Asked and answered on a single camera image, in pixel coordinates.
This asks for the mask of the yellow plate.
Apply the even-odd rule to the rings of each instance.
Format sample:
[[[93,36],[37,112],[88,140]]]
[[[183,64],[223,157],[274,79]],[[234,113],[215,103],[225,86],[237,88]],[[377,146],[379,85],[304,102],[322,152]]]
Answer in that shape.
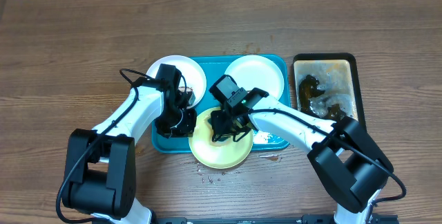
[[[249,155],[253,146],[253,134],[250,131],[237,142],[233,141],[232,136],[213,142],[209,118],[215,110],[220,110],[220,107],[207,109],[198,115],[193,135],[189,138],[189,146],[192,154],[203,165],[214,169],[228,169],[239,165]]]

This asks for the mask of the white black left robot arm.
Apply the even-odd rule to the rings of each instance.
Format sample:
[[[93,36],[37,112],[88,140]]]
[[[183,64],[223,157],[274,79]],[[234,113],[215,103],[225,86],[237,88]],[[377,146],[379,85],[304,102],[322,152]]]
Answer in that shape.
[[[68,139],[61,207],[86,214],[82,223],[156,223],[156,215],[135,197],[135,145],[150,124],[167,138],[185,137],[195,127],[198,86],[183,77],[139,77],[123,104],[91,130],[75,129]]]

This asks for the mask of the yellow green sponge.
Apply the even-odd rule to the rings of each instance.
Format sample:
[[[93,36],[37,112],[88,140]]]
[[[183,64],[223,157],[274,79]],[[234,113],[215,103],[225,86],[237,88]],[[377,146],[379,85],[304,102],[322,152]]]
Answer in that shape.
[[[227,133],[229,132],[229,121],[221,117],[210,117],[208,119],[211,125],[213,134],[211,136],[212,142],[221,142],[226,139]]]

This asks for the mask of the white plate with sauce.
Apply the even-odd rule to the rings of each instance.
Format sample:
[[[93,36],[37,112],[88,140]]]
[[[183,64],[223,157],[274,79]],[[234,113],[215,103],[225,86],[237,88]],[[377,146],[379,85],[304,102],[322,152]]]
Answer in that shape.
[[[284,91],[282,71],[276,63],[260,55],[245,55],[234,60],[226,69],[239,87],[246,91],[259,88],[280,99]]]
[[[146,74],[155,77],[160,64],[175,66],[184,76],[187,88],[193,91],[195,100],[190,108],[194,108],[202,100],[206,91],[206,75],[202,67],[189,57],[183,55],[168,55],[154,62],[147,70]]]

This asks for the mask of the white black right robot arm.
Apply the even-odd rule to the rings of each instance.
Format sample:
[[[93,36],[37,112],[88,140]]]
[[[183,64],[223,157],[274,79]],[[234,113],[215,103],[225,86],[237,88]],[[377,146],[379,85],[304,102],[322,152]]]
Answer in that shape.
[[[212,86],[221,109],[213,114],[214,139],[246,129],[274,134],[306,152],[327,193],[337,202],[335,223],[368,223],[394,168],[356,120],[334,122],[281,104],[268,92]]]

